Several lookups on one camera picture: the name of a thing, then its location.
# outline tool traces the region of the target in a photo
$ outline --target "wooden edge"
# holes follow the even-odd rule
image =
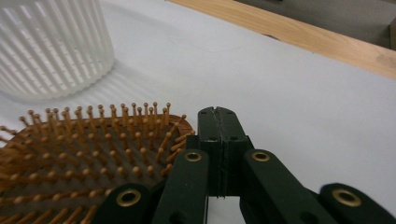
[[[170,0],[170,2],[273,36],[335,60],[396,79],[396,51],[327,31],[233,0]]]
[[[390,48],[396,50],[396,18],[390,23]]]

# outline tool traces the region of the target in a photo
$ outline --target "gold metal ring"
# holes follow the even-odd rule
[[[187,153],[187,154],[184,156],[184,158],[185,158],[186,160],[188,160],[188,161],[200,161],[201,158],[202,158],[202,156],[201,156],[201,154],[199,154],[199,153],[190,152],[190,153]]]
[[[337,202],[350,207],[361,206],[361,199],[356,196],[356,194],[350,192],[346,189],[334,189],[332,191],[332,196],[337,200]]]
[[[269,161],[270,160],[270,156],[267,153],[261,152],[261,151],[251,154],[251,157],[253,157],[253,159],[255,161]]]
[[[125,200],[125,196],[131,194],[133,196],[130,200]],[[117,204],[121,207],[129,207],[140,201],[141,194],[137,189],[126,189],[125,191],[119,193],[117,196]]]

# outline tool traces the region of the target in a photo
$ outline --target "clear plastic cup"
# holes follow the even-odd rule
[[[1,91],[55,98],[91,85],[113,63],[98,0],[0,1]]]

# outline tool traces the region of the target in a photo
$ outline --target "hairbrush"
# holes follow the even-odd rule
[[[30,110],[20,132],[1,126],[0,223],[90,223],[114,188],[162,182],[195,134],[170,106],[48,108],[47,121]]]

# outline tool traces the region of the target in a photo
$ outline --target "black plastic part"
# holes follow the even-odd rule
[[[330,184],[322,187],[319,201],[340,223],[396,223],[396,219],[378,203],[347,185]]]
[[[177,156],[152,224],[203,224],[207,213],[209,157],[189,149]]]
[[[187,148],[199,148],[210,157],[209,195],[239,196],[244,182],[241,161],[252,144],[235,113],[222,107],[201,110],[198,138],[188,141]]]
[[[163,186],[164,182],[149,190],[142,185],[126,184],[114,189],[96,211],[91,224],[150,223]],[[133,199],[137,202],[128,205],[127,203]]]
[[[258,213],[267,223],[337,223],[271,152],[247,151],[243,171],[248,187],[240,204],[246,223],[258,223],[254,219]]]

